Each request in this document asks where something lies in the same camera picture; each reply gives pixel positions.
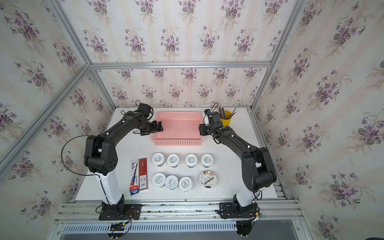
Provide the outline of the pink plastic basket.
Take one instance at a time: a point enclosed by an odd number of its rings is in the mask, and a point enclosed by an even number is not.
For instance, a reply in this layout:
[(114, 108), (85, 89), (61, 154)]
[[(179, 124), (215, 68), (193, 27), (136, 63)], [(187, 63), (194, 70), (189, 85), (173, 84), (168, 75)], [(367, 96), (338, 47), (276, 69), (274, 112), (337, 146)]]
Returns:
[(156, 146), (200, 146), (203, 137), (199, 125), (203, 123), (201, 112), (158, 112), (156, 121), (163, 131), (152, 135)]

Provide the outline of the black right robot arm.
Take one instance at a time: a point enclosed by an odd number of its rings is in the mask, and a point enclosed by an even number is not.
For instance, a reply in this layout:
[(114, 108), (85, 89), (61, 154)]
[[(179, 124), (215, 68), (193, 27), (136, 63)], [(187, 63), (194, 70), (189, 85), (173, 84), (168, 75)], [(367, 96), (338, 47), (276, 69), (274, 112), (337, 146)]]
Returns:
[(199, 125), (201, 136), (211, 136), (217, 144), (232, 150), (241, 160), (244, 186), (234, 196), (234, 203), (245, 208), (256, 199), (256, 193), (268, 188), (277, 180), (276, 169), (269, 150), (251, 145), (230, 127)]

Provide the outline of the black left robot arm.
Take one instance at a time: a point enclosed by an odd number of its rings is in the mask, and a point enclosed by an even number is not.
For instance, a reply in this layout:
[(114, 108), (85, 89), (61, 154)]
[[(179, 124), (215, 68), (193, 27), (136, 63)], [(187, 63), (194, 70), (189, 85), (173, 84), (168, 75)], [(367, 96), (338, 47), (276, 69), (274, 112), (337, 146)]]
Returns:
[(153, 108), (145, 104), (137, 110), (123, 112), (121, 120), (103, 133), (88, 136), (84, 164), (99, 178), (104, 206), (117, 208), (125, 204), (115, 173), (118, 165), (116, 146), (133, 130), (141, 136), (162, 132), (162, 123), (151, 121), (153, 114)]

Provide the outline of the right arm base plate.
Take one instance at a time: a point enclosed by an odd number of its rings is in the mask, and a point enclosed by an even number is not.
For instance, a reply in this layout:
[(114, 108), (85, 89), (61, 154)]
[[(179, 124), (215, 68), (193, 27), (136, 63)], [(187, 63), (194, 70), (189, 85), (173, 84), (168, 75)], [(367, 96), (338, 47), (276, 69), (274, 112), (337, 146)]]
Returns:
[(239, 204), (219, 203), (218, 214), (222, 219), (251, 219), (256, 218), (260, 213), (260, 208), (257, 203), (251, 203), (247, 207), (241, 207)]

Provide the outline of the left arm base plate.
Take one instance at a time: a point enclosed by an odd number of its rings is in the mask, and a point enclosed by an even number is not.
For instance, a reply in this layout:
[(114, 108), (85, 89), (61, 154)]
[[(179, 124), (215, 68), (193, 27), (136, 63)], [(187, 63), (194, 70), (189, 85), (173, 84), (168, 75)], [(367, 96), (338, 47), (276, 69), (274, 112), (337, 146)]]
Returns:
[(124, 206), (111, 206), (102, 202), (99, 221), (138, 220), (142, 210), (141, 204), (125, 204)]

